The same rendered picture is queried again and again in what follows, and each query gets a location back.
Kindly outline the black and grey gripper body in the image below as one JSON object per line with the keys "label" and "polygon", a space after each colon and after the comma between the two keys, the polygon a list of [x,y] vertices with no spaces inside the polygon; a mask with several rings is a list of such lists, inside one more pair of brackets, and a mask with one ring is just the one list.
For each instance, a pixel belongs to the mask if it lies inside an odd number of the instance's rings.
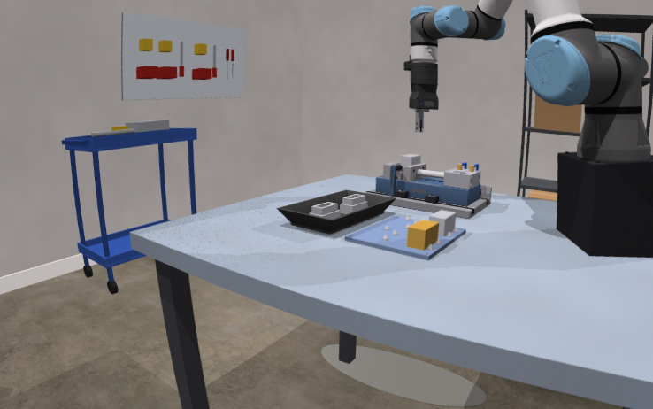
{"label": "black and grey gripper body", "polygon": [[[404,70],[411,70],[409,108],[438,110],[438,48],[427,45],[411,46],[410,61]],[[414,62],[414,63],[412,63]]]}

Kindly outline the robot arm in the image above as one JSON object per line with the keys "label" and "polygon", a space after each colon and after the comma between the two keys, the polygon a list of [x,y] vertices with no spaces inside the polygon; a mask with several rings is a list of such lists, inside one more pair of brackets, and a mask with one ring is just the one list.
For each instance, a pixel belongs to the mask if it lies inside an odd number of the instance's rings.
{"label": "robot arm", "polygon": [[[439,10],[415,7],[411,46],[438,48],[437,39],[449,36],[497,40],[505,32],[503,17],[512,1],[480,0],[475,11],[457,5]],[[593,23],[581,16],[578,0],[529,3],[536,28],[526,53],[526,78],[547,103],[584,104],[577,156],[605,161],[649,159],[639,43],[623,35],[595,35]]]}

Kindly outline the yellow-orange block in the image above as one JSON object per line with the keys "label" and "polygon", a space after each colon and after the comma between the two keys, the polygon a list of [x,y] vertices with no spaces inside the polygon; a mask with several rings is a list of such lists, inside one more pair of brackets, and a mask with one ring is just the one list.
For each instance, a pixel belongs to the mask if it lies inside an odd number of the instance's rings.
{"label": "yellow-orange block", "polygon": [[407,247],[424,251],[438,240],[439,222],[420,220],[408,226]]}

